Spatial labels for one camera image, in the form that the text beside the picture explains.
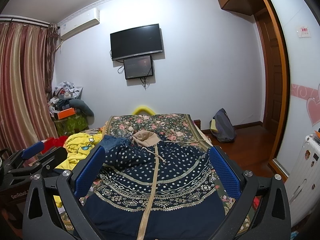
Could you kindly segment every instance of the screw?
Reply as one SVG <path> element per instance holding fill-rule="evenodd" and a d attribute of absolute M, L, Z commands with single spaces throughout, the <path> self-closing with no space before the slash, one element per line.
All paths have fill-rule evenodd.
<path fill-rule="evenodd" d="M 281 176 L 280 176 L 279 174 L 276 174 L 276 175 L 275 175 L 275 178 L 276 178 L 277 180 L 281 180 Z"/>
<path fill-rule="evenodd" d="M 71 173 L 71 171 L 65 170 L 65 171 L 62 173 L 62 175 L 63 175 L 64 177 L 68 177 L 68 176 L 70 175 L 70 173 Z"/>
<path fill-rule="evenodd" d="M 252 171 L 249 171 L 249 170 L 244 171 L 244 174 L 245 174 L 247 177 L 251 177 L 251 176 L 253 175 Z"/>
<path fill-rule="evenodd" d="M 34 180 L 37 180 L 37 179 L 40 179 L 40 177 L 41 177 L 40 174 L 36 174 L 36 175 L 33 176 L 33 179 L 34 179 Z"/>

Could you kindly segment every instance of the blue textured pad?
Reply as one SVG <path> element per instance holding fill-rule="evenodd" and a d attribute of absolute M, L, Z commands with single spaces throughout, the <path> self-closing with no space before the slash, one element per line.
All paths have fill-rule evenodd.
<path fill-rule="evenodd" d="M 102 146 L 95 149 L 92 158 L 87 162 L 79 176 L 75 180 L 75 196 L 77 199 L 87 195 L 92 182 L 96 178 L 102 164 L 105 161 L 106 152 Z"/>
<path fill-rule="evenodd" d="M 240 182 L 215 147 L 210 148 L 209 159 L 229 197 L 238 200 L 241 195 Z"/>
<path fill-rule="evenodd" d="M 40 141 L 35 143 L 34 145 L 31 145 L 29 148 L 23 150 L 21 157 L 23 160 L 28 160 L 43 150 L 44 143 Z"/>

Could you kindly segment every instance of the pink flower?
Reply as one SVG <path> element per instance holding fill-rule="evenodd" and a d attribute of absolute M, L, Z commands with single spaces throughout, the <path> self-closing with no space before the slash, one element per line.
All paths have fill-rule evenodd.
<path fill-rule="evenodd" d="M 168 139 L 171 141 L 175 141 L 177 139 L 177 137 L 175 137 L 174 135 L 171 135 L 168 137 Z"/>

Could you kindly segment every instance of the bed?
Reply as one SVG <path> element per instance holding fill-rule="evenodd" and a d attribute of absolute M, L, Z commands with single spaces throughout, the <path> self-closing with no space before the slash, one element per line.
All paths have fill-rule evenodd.
<path fill-rule="evenodd" d="M 132 135 L 139 130 L 153 130 L 165 136 L 168 140 L 178 142 L 181 144 L 189 144 L 196 147 L 199 151 L 205 152 L 212 147 L 209 139 L 201 132 L 198 126 L 191 120 L 188 114 L 157 114 L 152 116 L 147 115 L 123 115 L 112 116 L 106 122 L 103 129 L 90 129 L 85 131 L 88 134 L 102 133 L 109 134 L 115 137 L 126 137 L 131 139 Z M 228 197 L 225 192 L 219 177 L 212 168 L 212 178 L 214 179 L 214 191 L 217 191 L 224 207 L 225 215 L 232 207 L 235 199 Z M 103 179 L 98 177 L 92 184 L 88 194 L 80 199 L 84 205 L 87 198 L 96 193 L 97 189 L 103 184 Z M 59 209 L 61 218 L 66 226 L 66 229 L 72 232 L 73 227 L 68 219 L 66 212 Z M 245 232 L 250 225 L 250 218 L 254 215 L 253 209 L 250 210 L 247 218 L 245 219 L 239 233 Z"/>

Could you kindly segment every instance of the green container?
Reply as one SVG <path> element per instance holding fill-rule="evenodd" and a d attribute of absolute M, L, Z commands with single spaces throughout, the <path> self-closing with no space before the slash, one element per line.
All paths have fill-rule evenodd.
<path fill-rule="evenodd" d="M 58 136 L 72 135 L 88 129 L 87 118 L 83 114 L 73 114 L 66 118 L 53 119 L 57 129 Z"/>

